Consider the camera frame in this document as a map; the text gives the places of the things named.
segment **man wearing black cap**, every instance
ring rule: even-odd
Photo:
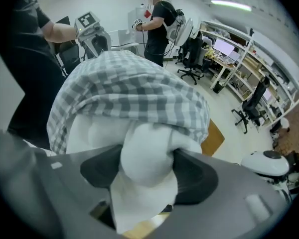
[[[167,31],[163,22],[171,26],[176,17],[173,5],[165,0],[149,0],[154,5],[150,22],[136,27],[137,31],[148,31],[148,42],[146,44],[144,57],[160,66],[163,66],[165,49],[168,45]]]

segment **person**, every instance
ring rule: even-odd
[[[75,29],[53,23],[37,0],[19,0],[0,42],[3,61],[25,92],[8,131],[40,148],[50,149],[46,124],[65,81],[47,41],[61,43],[73,39]]]
[[[163,66],[165,49],[168,45],[167,31],[163,22],[171,26],[177,17],[173,5],[165,0],[149,0],[154,5],[150,22],[136,26],[137,31],[148,31],[148,42],[144,57],[160,66]]]

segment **checkered cloth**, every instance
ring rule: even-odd
[[[106,51],[78,65],[53,103],[50,147],[65,154],[68,121],[77,114],[165,123],[199,144],[208,136],[209,107],[200,93],[130,51]]]

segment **white metal shelving unit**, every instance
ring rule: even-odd
[[[248,42],[248,46],[245,47],[243,45],[241,45],[240,43],[236,43],[235,41],[226,38],[218,33],[212,32],[212,31],[207,31],[207,30],[201,30],[203,32],[204,35],[206,36],[213,36],[213,37],[217,37],[217,38],[221,38],[229,43],[231,43],[232,45],[234,45],[235,47],[239,48],[240,50],[243,51],[243,55],[241,56],[241,58],[238,60],[238,65],[236,67],[236,70],[232,70],[230,73],[230,77],[228,77],[228,81],[227,81],[227,85],[230,89],[233,90],[233,92],[238,96],[238,98],[241,101],[244,101],[244,97],[242,96],[242,94],[235,88],[233,87],[229,82],[232,80],[232,77],[237,77],[240,82],[242,82],[250,91],[251,94],[247,97],[249,98],[252,93],[254,92],[254,88],[252,88],[250,86],[250,84],[248,83],[248,81],[246,81],[245,79],[243,79],[242,77],[239,76],[239,74],[237,73],[237,70],[240,69],[241,66],[244,66],[248,71],[250,71],[250,73],[259,81],[261,79],[261,76],[265,76],[265,73],[259,69],[258,71],[253,70],[252,68],[250,68],[246,63],[244,63],[244,59],[246,57],[246,55],[251,56],[252,58],[256,59],[259,63],[262,64],[262,66],[267,70],[267,72],[272,76],[273,79],[275,79],[276,82],[279,83],[278,86],[276,86],[276,84],[274,84],[272,82],[272,80],[270,81],[271,83],[271,87],[274,89],[274,91],[276,92],[276,94],[278,95],[278,87],[281,87],[281,89],[283,90],[283,92],[286,94],[286,96],[288,97],[288,103],[290,102],[290,106],[288,109],[284,110],[282,104],[280,104],[277,100],[274,102],[275,105],[277,106],[277,108],[280,110],[280,112],[282,113],[282,115],[280,117],[277,117],[272,109],[270,108],[270,105],[272,105],[271,103],[268,104],[264,99],[262,99],[261,104],[262,107],[265,108],[265,110],[267,110],[268,113],[268,118],[270,123],[266,123],[264,125],[264,127],[270,127],[271,125],[273,125],[274,123],[276,123],[278,120],[280,120],[282,117],[284,117],[285,115],[287,115],[298,103],[299,103],[299,98],[297,100],[295,100],[295,96],[296,95],[291,95],[291,93],[289,92],[287,86],[285,84],[281,84],[277,74],[274,72],[274,69],[272,69],[271,66],[269,66],[263,58],[259,57],[258,55],[254,54],[253,52],[250,51],[250,47],[251,45],[255,45],[257,47],[259,47],[260,49],[262,49],[264,52],[266,52],[267,55],[269,55],[270,57],[273,58],[273,55],[270,54],[270,52],[268,52],[265,48],[263,48],[263,46],[261,45],[261,43],[258,43],[256,41],[253,40],[252,36],[247,35],[246,33],[243,33],[233,27],[229,27],[226,25],[223,25],[221,23],[217,23],[217,22],[212,22],[212,21],[202,21],[202,23],[204,23],[205,25],[207,25],[208,27],[211,28],[217,28],[217,29],[222,29],[225,30],[233,35],[236,35],[244,40],[246,40]],[[293,85],[295,86],[295,88],[297,89],[297,91],[299,91],[299,81],[297,81],[296,79],[294,79],[289,72],[285,72],[284,73],[286,75],[289,75],[289,80],[293,83]]]

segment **wooden board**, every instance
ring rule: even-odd
[[[203,154],[212,156],[223,143],[225,137],[212,120],[209,123],[208,133],[208,137],[201,144],[201,150]]]

